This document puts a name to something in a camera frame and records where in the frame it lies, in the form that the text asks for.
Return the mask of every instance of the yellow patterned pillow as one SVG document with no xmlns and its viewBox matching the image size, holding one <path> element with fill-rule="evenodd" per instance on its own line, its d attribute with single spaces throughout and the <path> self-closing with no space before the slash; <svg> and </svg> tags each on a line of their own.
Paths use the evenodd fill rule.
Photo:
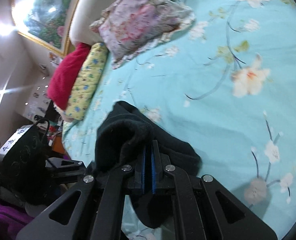
<svg viewBox="0 0 296 240">
<path fill-rule="evenodd" d="M 83 63 L 71 94 L 65 114 L 70 118 L 82 120 L 101 78 L 107 60 L 108 49 L 104 43 L 96 43 Z"/>
</svg>

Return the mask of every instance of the floral pillow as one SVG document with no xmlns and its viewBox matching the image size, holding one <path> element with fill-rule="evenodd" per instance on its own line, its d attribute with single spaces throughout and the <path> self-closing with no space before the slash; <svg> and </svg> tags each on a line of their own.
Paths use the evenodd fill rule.
<svg viewBox="0 0 296 240">
<path fill-rule="evenodd" d="M 116 0 L 90 29 L 101 35 L 113 56 L 113 68 L 189 27 L 192 9 L 170 0 Z"/>
</svg>

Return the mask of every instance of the purple cloth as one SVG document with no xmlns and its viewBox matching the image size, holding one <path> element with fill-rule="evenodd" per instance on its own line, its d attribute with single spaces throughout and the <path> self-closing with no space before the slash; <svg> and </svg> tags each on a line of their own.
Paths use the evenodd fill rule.
<svg viewBox="0 0 296 240">
<path fill-rule="evenodd" d="M 11 239 L 15 240 L 18 232 L 32 220 L 24 209 L 0 200 L 0 231 Z"/>
</svg>

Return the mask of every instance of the red blanket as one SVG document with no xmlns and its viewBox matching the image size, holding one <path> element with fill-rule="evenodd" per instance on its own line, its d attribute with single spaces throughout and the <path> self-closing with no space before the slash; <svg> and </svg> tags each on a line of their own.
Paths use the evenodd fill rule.
<svg viewBox="0 0 296 240">
<path fill-rule="evenodd" d="M 68 54 L 60 63 L 50 80 L 48 97 L 62 110 L 67 107 L 71 90 L 90 48 L 88 44 L 79 43 L 75 51 Z"/>
</svg>

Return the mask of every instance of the floral bedsheet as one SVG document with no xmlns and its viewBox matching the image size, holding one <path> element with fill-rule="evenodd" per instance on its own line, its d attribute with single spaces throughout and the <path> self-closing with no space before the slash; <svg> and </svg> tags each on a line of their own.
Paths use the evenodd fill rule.
<svg viewBox="0 0 296 240">
<path fill-rule="evenodd" d="M 214 176 L 282 239 L 296 222 L 296 4 L 177 2 L 194 10 L 194 25 L 117 70 L 107 65 L 85 119 L 65 124 L 64 146 L 87 165 L 98 126 L 127 101 L 189 142 L 199 175 Z M 128 199 L 123 223 L 130 239 L 174 239 L 171 226 L 144 227 Z"/>
</svg>

